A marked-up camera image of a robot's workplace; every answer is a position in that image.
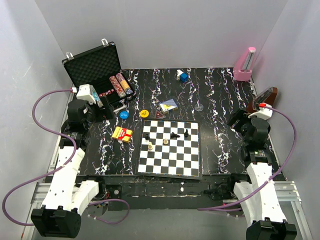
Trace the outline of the red yellow card deck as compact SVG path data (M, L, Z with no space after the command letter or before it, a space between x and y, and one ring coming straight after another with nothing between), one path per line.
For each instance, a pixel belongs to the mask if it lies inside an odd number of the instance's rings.
M117 126L112 133L112 138L124 143L129 143L131 141L133 131L127 128Z

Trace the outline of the clear dealer button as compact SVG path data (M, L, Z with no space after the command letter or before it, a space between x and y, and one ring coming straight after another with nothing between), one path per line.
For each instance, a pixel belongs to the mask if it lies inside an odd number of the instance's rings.
M201 112L203 111L204 109L204 106L201 104L201 103L197 103L195 106L194 106L194 109L198 112Z

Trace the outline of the blue patterned card deck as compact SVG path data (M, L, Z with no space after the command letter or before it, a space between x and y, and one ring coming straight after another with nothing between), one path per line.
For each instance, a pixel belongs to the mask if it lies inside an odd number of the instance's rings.
M163 101L159 104L159 106L160 106L162 113L164 113L164 114L172 112L178 108L178 105L174 99L169 99L169 100Z

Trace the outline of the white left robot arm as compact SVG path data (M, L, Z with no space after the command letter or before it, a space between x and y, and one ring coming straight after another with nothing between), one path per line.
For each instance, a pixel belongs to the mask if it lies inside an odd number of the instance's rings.
M61 127L58 159L49 190L40 208L31 212L31 221L43 237L75 238L81 215L91 200L104 200L106 186L101 179L85 178L76 183L80 164L89 143L89 129L101 120L100 107L89 94L70 101L67 119Z

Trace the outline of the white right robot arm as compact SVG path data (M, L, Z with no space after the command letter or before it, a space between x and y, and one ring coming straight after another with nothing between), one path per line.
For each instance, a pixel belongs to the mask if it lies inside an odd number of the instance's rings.
M246 174L233 173L226 192L232 199L244 200L240 205L247 222L246 239L294 240L297 228L288 223L280 207L272 161L266 148L271 130L267 120L275 109L266 103L259 104L258 108L254 113L240 108L227 122L242 136L241 159Z

